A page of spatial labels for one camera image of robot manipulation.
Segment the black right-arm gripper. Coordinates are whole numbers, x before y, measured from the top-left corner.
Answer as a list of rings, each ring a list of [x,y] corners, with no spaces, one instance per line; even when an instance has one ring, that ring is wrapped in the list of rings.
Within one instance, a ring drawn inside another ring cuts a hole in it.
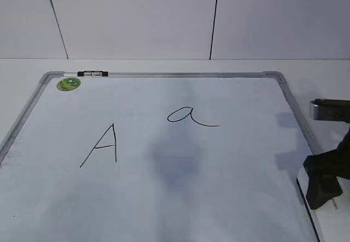
[[[337,176],[349,176],[349,131],[336,149],[307,156],[303,165],[308,176],[306,200],[312,210],[342,195]]]

